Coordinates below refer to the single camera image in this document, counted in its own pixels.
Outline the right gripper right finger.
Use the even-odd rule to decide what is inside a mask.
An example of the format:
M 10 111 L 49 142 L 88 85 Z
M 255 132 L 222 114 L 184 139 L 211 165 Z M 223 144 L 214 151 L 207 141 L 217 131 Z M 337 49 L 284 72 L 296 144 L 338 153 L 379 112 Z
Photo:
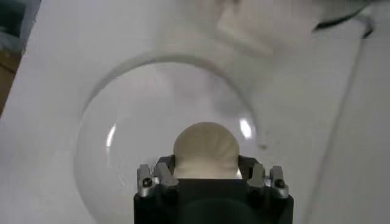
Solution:
M 272 166 L 266 172 L 264 165 L 255 158 L 246 156 L 238 157 L 238 167 L 242 179 L 250 190 L 254 190 L 261 197 L 288 198 L 289 186 L 287 185 L 281 166 Z

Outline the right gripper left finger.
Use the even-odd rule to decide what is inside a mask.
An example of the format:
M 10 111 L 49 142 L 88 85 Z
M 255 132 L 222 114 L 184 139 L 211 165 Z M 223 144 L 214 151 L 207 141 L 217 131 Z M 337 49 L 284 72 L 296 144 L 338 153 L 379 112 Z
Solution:
M 142 164 L 137 169 L 137 194 L 141 198 L 150 198 L 157 193 L 157 188 L 163 192 L 175 191 L 179 180 L 174 176 L 175 156 L 163 156 L 156 165 L 150 168 Z

